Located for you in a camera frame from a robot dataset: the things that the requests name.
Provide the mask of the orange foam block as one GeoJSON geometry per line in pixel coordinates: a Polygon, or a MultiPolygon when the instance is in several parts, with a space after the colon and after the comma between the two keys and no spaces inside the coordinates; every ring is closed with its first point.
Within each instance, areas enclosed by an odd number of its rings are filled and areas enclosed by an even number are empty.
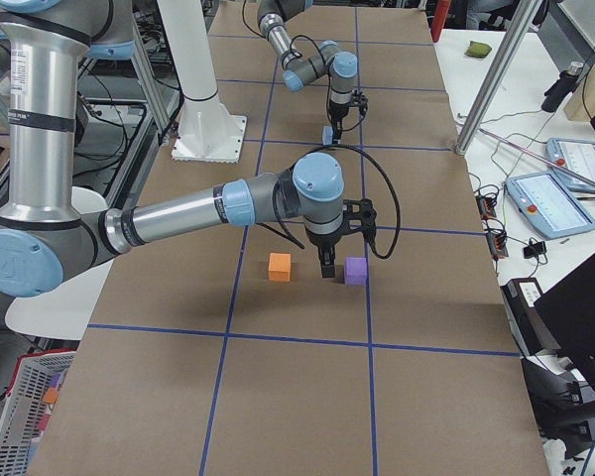
{"type": "Polygon", "coordinates": [[[268,277],[272,282],[288,283],[291,280],[292,255],[275,253],[269,255],[268,277]]]}

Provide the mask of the far blue teach pendant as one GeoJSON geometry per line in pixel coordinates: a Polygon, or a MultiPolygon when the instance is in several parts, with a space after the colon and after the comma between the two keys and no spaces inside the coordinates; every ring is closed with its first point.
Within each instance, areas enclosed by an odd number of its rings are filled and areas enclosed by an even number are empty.
{"type": "Polygon", "coordinates": [[[551,138],[546,143],[551,161],[595,181],[595,141],[551,138]]]}

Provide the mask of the blue teach pendant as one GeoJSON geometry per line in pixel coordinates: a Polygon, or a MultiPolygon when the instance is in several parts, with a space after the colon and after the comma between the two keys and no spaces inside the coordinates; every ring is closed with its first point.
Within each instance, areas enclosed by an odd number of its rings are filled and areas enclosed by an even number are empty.
{"type": "Polygon", "coordinates": [[[551,172],[508,178],[506,187],[519,212],[545,239],[595,230],[595,219],[551,172]]]}
{"type": "Polygon", "coordinates": [[[546,143],[551,161],[595,181],[595,141],[551,138],[546,143]]]}

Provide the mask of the white perforated plastic basket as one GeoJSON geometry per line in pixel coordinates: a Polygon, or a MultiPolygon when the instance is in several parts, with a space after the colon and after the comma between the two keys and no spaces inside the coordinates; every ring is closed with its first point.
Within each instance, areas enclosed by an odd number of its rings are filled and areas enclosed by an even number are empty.
{"type": "Polygon", "coordinates": [[[41,444],[53,404],[75,353],[66,349],[21,356],[0,418],[0,475],[25,475],[41,444]]]}

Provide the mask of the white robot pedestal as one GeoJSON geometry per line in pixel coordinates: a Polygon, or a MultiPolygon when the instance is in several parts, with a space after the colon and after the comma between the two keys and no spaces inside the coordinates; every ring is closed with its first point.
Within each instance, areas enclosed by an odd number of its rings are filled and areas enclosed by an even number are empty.
{"type": "Polygon", "coordinates": [[[220,100],[201,3],[158,3],[183,99],[173,158],[236,163],[247,118],[232,115],[220,100]]]}

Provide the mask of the black laptop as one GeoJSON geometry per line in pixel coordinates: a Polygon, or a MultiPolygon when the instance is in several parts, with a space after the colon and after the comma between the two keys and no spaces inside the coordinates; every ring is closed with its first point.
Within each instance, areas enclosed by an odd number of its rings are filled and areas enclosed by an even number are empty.
{"type": "Polygon", "coordinates": [[[595,391],[595,252],[536,302],[546,328],[595,391]]]}

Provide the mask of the aluminium frame post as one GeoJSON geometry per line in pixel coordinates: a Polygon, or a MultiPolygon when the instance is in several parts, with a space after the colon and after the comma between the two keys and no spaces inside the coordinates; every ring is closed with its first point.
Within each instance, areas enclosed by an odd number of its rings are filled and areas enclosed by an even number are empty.
{"type": "Polygon", "coordinates": [[[496,50],[488,72],[458,135],[454,148],[457,155],[464,156],[466,154],[541,4],[541,1],[536,0],[524,0],[519,3],[511,25],[496,50]]]}

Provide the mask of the red cylinder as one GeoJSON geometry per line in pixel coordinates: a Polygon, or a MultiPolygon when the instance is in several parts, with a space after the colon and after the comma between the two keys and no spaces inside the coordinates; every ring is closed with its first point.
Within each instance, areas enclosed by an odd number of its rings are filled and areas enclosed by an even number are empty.
{"type": "Polygon", "coordinates": [[[437,0],[434,10],[434,15],[430,23],[430,35],[434,43],[440,39],[442,30],[444,28],[449,10],[451,0],[437,0]]]}

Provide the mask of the near blue teach pendant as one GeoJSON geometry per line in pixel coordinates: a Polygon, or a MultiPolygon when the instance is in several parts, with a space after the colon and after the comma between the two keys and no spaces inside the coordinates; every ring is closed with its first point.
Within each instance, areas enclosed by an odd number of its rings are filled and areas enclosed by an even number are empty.
{"type": "Polygon", "coordinates": [[[508,178],[506,187],[519,212],[545,239],[595,230],[595,219],[551,172],[508,178]]]}

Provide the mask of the black power box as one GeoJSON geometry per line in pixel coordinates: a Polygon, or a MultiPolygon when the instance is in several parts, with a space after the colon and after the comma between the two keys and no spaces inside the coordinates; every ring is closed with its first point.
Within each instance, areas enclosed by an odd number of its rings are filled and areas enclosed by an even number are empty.
{"type": "Polygon", "coordinates": [[[511,279],[501,286],[501,291],[510,328],[519,349],[525,355],[536,355],[540,351],[551,353],[559,350],[558,342],[545,326],[535,308],[535,302],[542,295],[542,289],[537,279],[511,279]]]}

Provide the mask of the purple foam block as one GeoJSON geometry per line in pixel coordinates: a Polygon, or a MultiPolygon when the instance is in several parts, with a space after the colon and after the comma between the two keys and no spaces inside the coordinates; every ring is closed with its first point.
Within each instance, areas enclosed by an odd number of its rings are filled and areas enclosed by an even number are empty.
{"type": "Polygon", "coordinates": [[[344,263],[344,283],[348,286],[365,286],[367,279],[367,259],[365,257],[347,257],[344,263]]]}

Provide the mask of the orange terminal board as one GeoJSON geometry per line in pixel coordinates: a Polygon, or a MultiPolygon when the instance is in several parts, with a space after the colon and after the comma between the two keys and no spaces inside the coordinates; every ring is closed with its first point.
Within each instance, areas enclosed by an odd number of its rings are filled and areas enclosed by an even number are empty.
{"type": "Polygon", "coordinates": [[[505,225],[496,214],[496,196],[477,193],[475,200],[492,259],[499,261],[507,258],[509,256],[507,251],[508,236],[505,225]]]}

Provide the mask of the green bean bag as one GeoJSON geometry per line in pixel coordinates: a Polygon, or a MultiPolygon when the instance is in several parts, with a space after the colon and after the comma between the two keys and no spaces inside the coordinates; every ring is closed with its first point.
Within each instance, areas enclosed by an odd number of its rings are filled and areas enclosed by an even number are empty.
{"type": "Polygon", "coordinates": [[[486,43],[471,41],[465,51],[465,55],[469,58],[484,59],[491,52],[492,47],[486,43]]]}

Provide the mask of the white round base plate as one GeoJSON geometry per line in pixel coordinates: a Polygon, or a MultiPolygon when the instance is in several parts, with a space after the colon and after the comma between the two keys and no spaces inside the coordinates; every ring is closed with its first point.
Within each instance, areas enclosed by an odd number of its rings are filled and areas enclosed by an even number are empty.
{"type": "Polygon", "coordinates": [[[16,297],[5,322],[15,332],[62,340],[81,340],[110,273],[110,261],[77,275],[62,263],[62,282],[33,297],[16,297]]]}

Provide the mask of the light blue foam block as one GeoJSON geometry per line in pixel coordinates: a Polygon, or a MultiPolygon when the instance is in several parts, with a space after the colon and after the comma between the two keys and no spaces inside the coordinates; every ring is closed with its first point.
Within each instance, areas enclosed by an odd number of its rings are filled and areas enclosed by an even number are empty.
{"type": "Polygon", "coordinates": [[[332,145],[333,144],[333,129],[331,126],[324,126],[322,128],[321,134],[321,142],[323,145],[332,145]]]}

